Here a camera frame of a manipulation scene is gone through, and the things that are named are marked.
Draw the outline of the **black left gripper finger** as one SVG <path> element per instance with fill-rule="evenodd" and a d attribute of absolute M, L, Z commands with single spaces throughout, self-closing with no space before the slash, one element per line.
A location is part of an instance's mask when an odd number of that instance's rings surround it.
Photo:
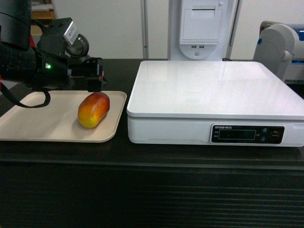
<path fill-rule="evenodd" d="M 85 79 L 88 92 L 101 92 L 106 85 L 102 59 L 99 57 L 91 57 L 81 63 L 71 64 L 70 70 L 72 77 Z"/>

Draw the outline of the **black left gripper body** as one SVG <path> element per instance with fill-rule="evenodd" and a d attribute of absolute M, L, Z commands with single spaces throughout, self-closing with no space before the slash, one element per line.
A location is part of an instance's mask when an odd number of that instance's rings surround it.
<path fill-rule="evenodd" d="M 56 19 L 43 31 L 36 47 L 38 72 L 33 78 L 34 89 L 57 89 L 68 82 L 68 42 L 64 34 L 72 22 L 71 18 Z"/>

